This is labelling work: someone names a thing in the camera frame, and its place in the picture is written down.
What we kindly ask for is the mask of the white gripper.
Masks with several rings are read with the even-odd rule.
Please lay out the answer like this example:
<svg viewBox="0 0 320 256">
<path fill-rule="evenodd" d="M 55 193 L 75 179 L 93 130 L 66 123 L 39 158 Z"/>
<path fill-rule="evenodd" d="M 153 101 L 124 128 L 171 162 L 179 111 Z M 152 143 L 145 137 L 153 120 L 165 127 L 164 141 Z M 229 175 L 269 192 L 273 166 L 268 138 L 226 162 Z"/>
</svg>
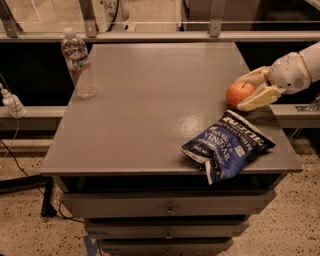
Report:
<svg viewBox="0 0 320 256">
<path fill-rule="evenodd" d="M 258 87 L 237 105 L 248 112 L 276 102 L 281 94 L 295 94 L 307 89 L 311 82 L 310 57 L 303 52 L 291 52 L 277 59 L 270 67 L 262 66 L 236 79 Z"/>
</svg>

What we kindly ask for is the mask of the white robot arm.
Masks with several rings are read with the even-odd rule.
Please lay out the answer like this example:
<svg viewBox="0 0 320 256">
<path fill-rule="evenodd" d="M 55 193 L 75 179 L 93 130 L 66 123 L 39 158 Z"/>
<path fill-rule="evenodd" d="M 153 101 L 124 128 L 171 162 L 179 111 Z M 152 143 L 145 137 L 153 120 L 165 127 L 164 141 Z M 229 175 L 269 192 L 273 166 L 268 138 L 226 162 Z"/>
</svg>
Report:
<svg viewBox="0 0 320 256">
<path fill-rule="evenodd" d="M 290 52 L 237 79 L 251 83 L 254 92 L 237 104 L 237 109 L 248 112 L 276 102 L 283 94 L 292 95 L 309 88 L 320 80 L 320 42 L 299 52 Z"/>
</svg>

